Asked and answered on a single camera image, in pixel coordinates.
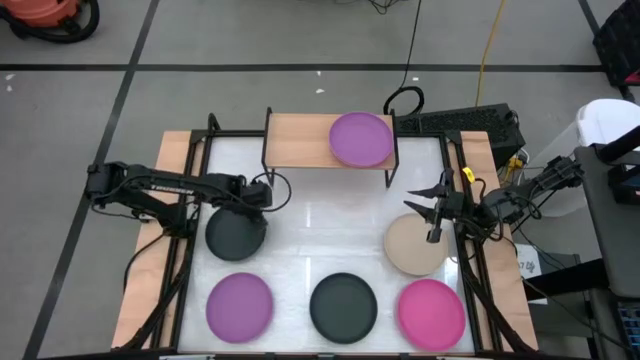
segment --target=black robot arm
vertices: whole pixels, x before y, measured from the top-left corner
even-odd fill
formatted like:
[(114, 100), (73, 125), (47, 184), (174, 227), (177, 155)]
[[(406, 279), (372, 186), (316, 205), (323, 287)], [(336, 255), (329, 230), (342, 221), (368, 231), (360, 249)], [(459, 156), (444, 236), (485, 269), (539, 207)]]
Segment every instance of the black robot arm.
[(453, 170), (445, 169), (435, 187), (409, 191), (413, 195), (436, 198), (434, 209), (410, 201), (405, 201), (405, 204), (420, 214), (425, 221), (434, 225), (429, 233), (428, 242), (439, 241), (442, 219), (458, 220), (467, 225), (472, 223), (476, 229), (481, 228), (484, 232), (491, 233), (497, 224), (513, 224), (524, 215), (525, 209), (535, 209), (533, 199), (545, 192), (580, 186), (583, 173), (580, 165), (574, 160), (558, 156), (535, 178), (521, 185), (493, 190), (482, 197), (479, 204), (473, 204), (464, 194), (449, 190), (453, 181)]
[(182, 236), (186, 214), (178, 203), (167, 204), (146, 190), (193, 196), (194, 200), (224, 206), (249, 218), (261, 219), (261, 210), (271, 206), (271, 188), (260, 181), (247, 184), (242, 175), (207, 174), (186, 176), (122, 162), (93, 164), (87, 169), (85, 196), (93, 206), (120, 203), (134, 217), (156, 218), (168, 234)]

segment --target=purple plate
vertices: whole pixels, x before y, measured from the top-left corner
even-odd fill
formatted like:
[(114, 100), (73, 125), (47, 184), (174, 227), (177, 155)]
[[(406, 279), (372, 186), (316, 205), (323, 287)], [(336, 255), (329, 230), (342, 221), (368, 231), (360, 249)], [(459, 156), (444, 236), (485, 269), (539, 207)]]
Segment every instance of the purple plate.
[(379, 117), (366, 112), (340, 116), (329, 130), (331, 152), (353, 167), (372, 167), (393, 152), (393, 134)]
[(207, 301), (211, 331), (229, 343), (251, 341), (267, 328), (273, 315), (273, 296), (259, 277), (236, 273), (222, 279)]

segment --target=black plate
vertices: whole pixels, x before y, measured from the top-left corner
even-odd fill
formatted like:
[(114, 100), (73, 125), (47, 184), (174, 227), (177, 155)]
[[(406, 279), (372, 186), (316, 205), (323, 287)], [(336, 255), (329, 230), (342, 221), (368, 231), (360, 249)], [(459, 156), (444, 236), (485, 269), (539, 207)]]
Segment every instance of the black plate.
[(240, 261), (253, 255), (264, 242), (267, 221), (251, 220), (228, 209), (219, 209), (209, 219), (205, 239), (213, 255)]
[(369, 285), (348, 273), (324, 278), (313, 290), (311, 321), (325, 338), (338, 344), (363, 339), (376, 323), (378, 303)]

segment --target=wooden shelf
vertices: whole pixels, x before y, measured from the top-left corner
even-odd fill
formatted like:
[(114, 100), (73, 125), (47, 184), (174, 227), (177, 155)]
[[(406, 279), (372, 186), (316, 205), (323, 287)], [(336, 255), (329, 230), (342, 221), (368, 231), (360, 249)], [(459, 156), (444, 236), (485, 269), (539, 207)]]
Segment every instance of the wooden shelf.
[[(353, 168), (343, 164), (329, 148), (329, 129), (342, 114), (267, 115), (264, 164), (267, 168)], [(391, 115), (378, 115), (393, 132)], [(371, 170), (396, 168), (394, 152)]]

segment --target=concrete floor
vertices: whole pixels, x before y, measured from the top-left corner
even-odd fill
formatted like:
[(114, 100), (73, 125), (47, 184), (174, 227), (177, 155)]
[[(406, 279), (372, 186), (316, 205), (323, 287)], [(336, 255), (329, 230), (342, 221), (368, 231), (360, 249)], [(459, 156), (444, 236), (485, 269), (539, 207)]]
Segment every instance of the concrete floor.
[[(423, 1), (412, 63), (439, 65), (411, 72), (408, 82), (425, 91), (425, 112), (473, 105), (477, 74), (445, 65), (480, 62), (499, 2)], [(621, 2), (589, 4), (603, 23)], [(81, 199), (86, 166), (96, 157), (108, 123), (117, 127), (107, 160), (152, 166), (164, 131), (201, 128), (209, 112), (228, 129), (261, 128), (267, 106), (282, 112), (381, 112), (402, 79), (401, 71), (367, 71), (367, 66), (356, 67), (360, 71), (323, 70), (327, 65), (319, 65), (320, 73), (286, 71), (286, 66), (279, 71), (263, 66), (252, 71), (224, 66), (165, 71), (189, 70), (172, 66), (134, 74), (127, 66), (130, 61), (402, 64), (417, 2), (402, 1), (385, 16), (364, 0), (108, 0), (100, 5), (98, 32), (69, 46), (17, 40), (0, 23), (3, 358), (23, 356)], [(137, 56), (134, 47), (147, 15), (151, 27), (148, 36), (140, 38), (144, 47)], [(489, 63), (597, 65), (592, 37), (578, 0), (511, 0)], [(42, 66), (25, 71), (19, 67), (24, 64)], [(72, 66), (60, 71), (61, 64)], [(92, 71), (96, 68), (74, 66), (78, 64), (108, 66)], [(487, 73), (483, 103), (506, 102), (518, 111), (527, 149), (534, 156), (573, 121), (580, 106), (621, 97), (599, 72), (518, 69)], [(632, 92), (640, 99), (640, 90)], [(413, 101), (410, 96), (399, 98), (395, 108), (406, 112)], [(598, 256), (593, 230), (585, 226), (590, 224), (588, 212), (543, 221), (526, 227), (541, 247), (578, 253), (583, 260)], [(575, 236), (554, 238), (554, 228), (567, 225), (575, 227)], [(126, 220), (87, 216), (40, 357), (109, 349), (122, 298), (122, 272), (137, 231), (138, 225)], [(553, 340), (545, 338), (541, 344)], [(571, 352), (567, 349), (572, 346), (555, 348)]]

